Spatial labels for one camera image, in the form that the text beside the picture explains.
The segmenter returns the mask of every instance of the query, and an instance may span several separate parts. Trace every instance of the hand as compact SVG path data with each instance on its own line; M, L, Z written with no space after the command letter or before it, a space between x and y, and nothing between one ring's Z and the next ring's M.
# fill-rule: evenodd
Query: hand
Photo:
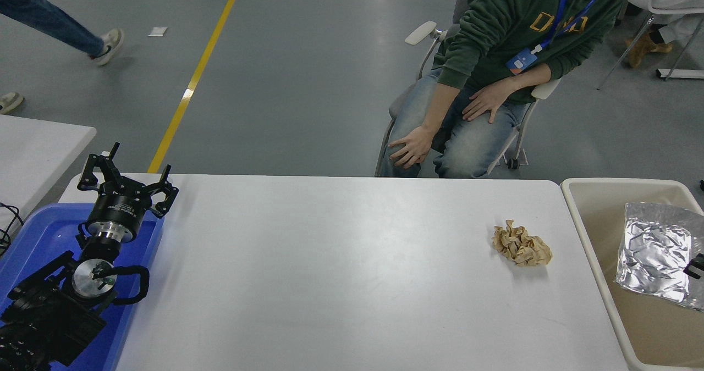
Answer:
M423 128L423 126L418 126L418 128L410 131L408 136L389 143L389 147L404 144L402 149L393 153L390 157L392 160L398 159L394 165L403 165L403 169L408 169L415 163L422 163L425 161L425 157L427 157L430 152L430 145L432 145L433 137L435 137L435 133L432 130Z
M493 124L493 119L496 117L496 111L514 91L515 88L513 88L513 85L509 79L496 81L491 85L485 86L477 93L470 96L472 103L462 110L462 119L465 121L472 121L483 113L489 111L490 114L488 116L488 123Z

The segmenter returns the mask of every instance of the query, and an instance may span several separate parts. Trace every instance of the green hoodie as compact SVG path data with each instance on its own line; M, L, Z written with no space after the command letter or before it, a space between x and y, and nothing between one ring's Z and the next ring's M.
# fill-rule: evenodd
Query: green hoodie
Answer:
M438 82L479 90L513 74L506 63L524 48L545 40L558 12L560 0L468 0L469 10L460 19L457 35L443 41L433 68L443 68ZM573 20L591 0L568 0L559 29ZM539 52L531 68L546 63L555 80L588 58L614 24L624 0L596 0L570 31L556 36ZM511 103L530 103L533 87L509 96Z

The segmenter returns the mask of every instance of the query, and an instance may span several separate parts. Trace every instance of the blue plastic tray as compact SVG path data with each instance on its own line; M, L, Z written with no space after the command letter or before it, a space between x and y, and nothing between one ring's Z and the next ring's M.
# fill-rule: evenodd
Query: blue plastic tray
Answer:
M38 209L30 216L8 252L0 259L0 313L12 303L7 293L22 279L67 250L73 251L74 259L78 258L81 251L75 238L78 225L88 218L92 209L92 203L55 203ZM163 220L147 212L137 238L123 244L115 266L149 267L161 239L162 225ZM121 298L134 296L139 292L139 278L120 276L115 289ZM114 371L125 344L133 310L134 306L108 307L101 313L101 318L108 324L95 340L70 367L51 363L52 371Z

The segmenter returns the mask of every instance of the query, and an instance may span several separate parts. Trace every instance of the knee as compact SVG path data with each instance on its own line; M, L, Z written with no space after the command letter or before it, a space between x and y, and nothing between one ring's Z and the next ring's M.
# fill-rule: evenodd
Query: knee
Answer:
M435 173L447 179L480 179L490 173L491 163L471 156L440 156L435 161Z

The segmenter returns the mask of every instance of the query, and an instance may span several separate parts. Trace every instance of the sneaker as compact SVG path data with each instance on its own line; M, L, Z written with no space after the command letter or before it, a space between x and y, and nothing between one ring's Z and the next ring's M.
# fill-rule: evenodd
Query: sneaker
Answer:
M624 43L626 44L626 48L628 48L632 42L633 42L633 37L626 38L626 40L624 40ZM672 43L659 43L658 45L656 45L656 49L651 52L670 53L670 52L672 52Z
M125 31L122 29L113 29L105 33L105 35L102 35L100 38L102 38L103 43L105 43L103 53L98 56L91 56L91 59L98 66L103 66L110 62L110 60L120 52L121 48L123 48Z
M0 114L10 113L15 107L22 104L25 98L17 92L5 93L0 96Z
M672 51L672 45L657 45L651 40L649 35L643 35L636 41L636 45L633 46L631 52L628 53L628 63L632 68L638 68L643 62L643 57L651 52L661 52L668 53Z

